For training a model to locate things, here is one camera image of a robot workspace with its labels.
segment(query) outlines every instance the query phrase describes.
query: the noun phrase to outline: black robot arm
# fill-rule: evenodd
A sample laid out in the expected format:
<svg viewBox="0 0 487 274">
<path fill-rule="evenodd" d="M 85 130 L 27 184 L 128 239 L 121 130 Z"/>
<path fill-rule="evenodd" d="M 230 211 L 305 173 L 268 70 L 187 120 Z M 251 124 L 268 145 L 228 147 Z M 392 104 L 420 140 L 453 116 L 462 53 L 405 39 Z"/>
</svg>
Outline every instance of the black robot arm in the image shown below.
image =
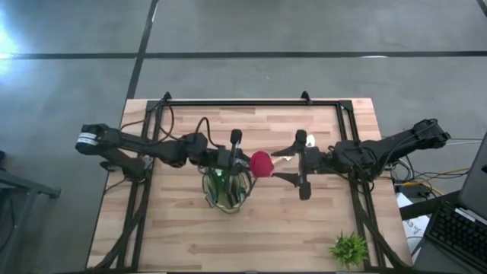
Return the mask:
<svg viewBox="0 0 487 274">
<path fill-rule="evenodd" d="M 241 137 L 239 129 L 232 131 L 232 150 L 228 151 L 223 145 L 208 148 L 208 139 L 201 132 L 183 135 L 177 140 L 157 142 L 120 132 L 105 124 L 93 124 L 82 126 L 75 148 L 84 155 L 100 155 L 121 167 L 126 177 L 142 181 L 146 177 L 146 163 L 141 158 L 129 157 L 120 149 L 158 158 L 171 167 L 182 167 L 189 159 L 191 164 L 200 167 L 232 169 L 238 173 L 243 169 L 248 170 L 248 164 L 245 164 L 250 160 L 237 147 Z"/>
<path fill-rule="evenodd" d="M 300 138 L 306 139 L 306 132 L 299 130 Z M 272 156 L 290 156 L 300 153 L 298 174 L 275 173 L 295 186 L 310 188 L 306 174 L 347 174 L 353 171 L 355 178 L 371 182 L 382 174 L 384 168 L 418 149 L 441 148 L 450 135 L 444 132 L 436 119 L 424 119 L 411 129 L 397 133 L 380 141 L 341 141 L 330 146 L 330 152 L 322 153 L 317 147 L 307 148 L 298 141 L 293 146 L 277 151 Z M 301 197 L 309 199 L 310 192 Z"/>
</svg>

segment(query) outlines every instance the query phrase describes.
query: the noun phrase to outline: small green plant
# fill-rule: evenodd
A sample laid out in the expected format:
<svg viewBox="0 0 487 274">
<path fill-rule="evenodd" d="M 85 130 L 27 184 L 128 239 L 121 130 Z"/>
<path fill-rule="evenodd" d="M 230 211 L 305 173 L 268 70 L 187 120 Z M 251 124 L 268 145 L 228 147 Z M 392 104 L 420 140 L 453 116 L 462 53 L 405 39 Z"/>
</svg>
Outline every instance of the small green plant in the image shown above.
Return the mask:
<svg viewBox="0 0 487 274">
<path fill-rule="evenodd" d="M 350 269 L 350 265 L 359 266 L 367 258 L 367 242 L 355 232 L 349 237 L 343 236 L 342 232 L 329 252 L 342 266 Z"/>
</svg>

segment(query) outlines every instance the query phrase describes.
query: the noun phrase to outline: black floor stripe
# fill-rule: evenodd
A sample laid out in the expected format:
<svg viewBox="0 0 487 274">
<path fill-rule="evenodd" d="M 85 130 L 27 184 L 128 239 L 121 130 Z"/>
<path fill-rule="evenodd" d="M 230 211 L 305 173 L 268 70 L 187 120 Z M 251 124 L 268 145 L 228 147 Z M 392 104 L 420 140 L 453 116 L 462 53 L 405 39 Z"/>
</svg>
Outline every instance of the black floor stripe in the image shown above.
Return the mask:
<svg viewBox="0 0 487 274">
<path fill-rule="evenodd" d="M 147 15 L 147 21 L 145 22 L 144 33 L 140 41 L 140 47 L 138 48 L 137 59 L 135 60 L 134 69 L 132 71 L 132 77 L 130 78 L 129 89 L 127 91 L 126 99 L 133 99 L 135 96 L 135 90 L 137 89 L 138 77 L 142 70 L 142 63 L 144 62 L 144 54 L 149 43 L 149 37 L 151 36 L 152 24 L 154 23 L 155 11 L 158 6 L 159 0 L 152 0 L 149 13 Z"/>
<path fill-rule="evenodd" d="M 484 2 L 484 0 L 477 0 L 477 3 L 479 3 L 480 9 L 482 9 L 482 12 L 487 17 L 487 4 Z"/>
<path fill-rule="evenodd" d="M 137 53 L 12 53 L 0 54 L 1 59 L 51 60 L 51 59 L 135 59 Z"/>
<path fill-rule="evenodd" d="M 486 57 L 487 51 L 146 53 L 146 59 Z"/>
</svg>

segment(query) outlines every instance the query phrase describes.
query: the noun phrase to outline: gray floor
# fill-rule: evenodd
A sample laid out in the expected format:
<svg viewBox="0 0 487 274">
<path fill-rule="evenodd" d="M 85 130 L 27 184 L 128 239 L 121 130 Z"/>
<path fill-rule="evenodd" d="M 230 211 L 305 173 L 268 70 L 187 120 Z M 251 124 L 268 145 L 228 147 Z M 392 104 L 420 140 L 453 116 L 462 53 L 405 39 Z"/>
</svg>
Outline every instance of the gray floor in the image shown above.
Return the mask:
<svg viewBox="0 0 487 274">
<path fill-rule="evenodd" d="M 0 2 L 1 53 L 136 53 L 150 0 Z M 475 0 L 165 0 L 148 52 L 486 50 Z M 117 126 L 135 60 L 0 60 L 0 149 L 10 172 L 60 186 L 36 204 L 15 272 L 84 268 L 106 173 L 74 150 L 83 123 Z M 136 98 L 372 97 L 383 135 L 435 117 L 487 130 L 486 58 L 145 60 Z M 478 145 L 412 154 L 421 171 L 468 167 Z M 444 192 L 461 180 L 436 183 Z"/>
</svg>

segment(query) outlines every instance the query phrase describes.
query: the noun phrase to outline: wooden tabletop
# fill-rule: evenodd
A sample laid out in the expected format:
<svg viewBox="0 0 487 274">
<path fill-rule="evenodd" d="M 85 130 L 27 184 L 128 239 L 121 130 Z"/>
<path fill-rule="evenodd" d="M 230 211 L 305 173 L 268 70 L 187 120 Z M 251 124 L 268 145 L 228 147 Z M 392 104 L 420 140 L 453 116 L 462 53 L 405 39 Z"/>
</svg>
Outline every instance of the wooden tabletop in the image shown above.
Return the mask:
<svg viewBox="0 0 487 274">
<path fill-rule="evenodd" d="M 380 139 L 371 99 L 350 100 L 361 140 Z M 143 119 L 146 102 L 129 100 L 122 124 Z M 173 110 L 173 135 L 194 132 L 197 122 L 206 116 L 211 137 L 217 144 L 230 147 L 230 131 L 241 129 L 241 148 L 247 155 L 259 150 L 271 153 L 291 145 L 297 129 L 313 134 L 321 151 L 327 151 L 329 145 L 340 140 L 334 107 L 174 107 Z M 164 109 L 163 127 L 168 130 L 169 126 L 170 113 Z M 142 125 L 130 126 L 124 132 L 140 135 L 141 129 Z M 204 126 L 201 132 L 206 134 Z M 226 215 L 208 207 L 202 192 L 202 176 L 195 166 L 188 163 L 175 169 L 160 161 L 155 163 L 140 271 L 344 269 L 329 254 L 340 232 L 356 231 L 349 185 L 342 178 L 310 176 L 312 196 L 307 201 L 299 200 L 298 190 L 284 180 L 259 179 L 242 210 L 236 215 Z M 275 171 L 295 172 L 297 163 L 297 157 L 280 162 Z M 122 178 L 121 173 L 111 174 L 107 186 Z M 120 236 L 129 188 L 128 182 L 123 183 L 104 196 L 88 266 L 100 262 Z M 376 180 L 372 196 L 380 232 L 399 257 L 411 264 L 390 180 Z M 376 265 L 369 234 L 368 247 L 372 265 Z"/>
</svg>

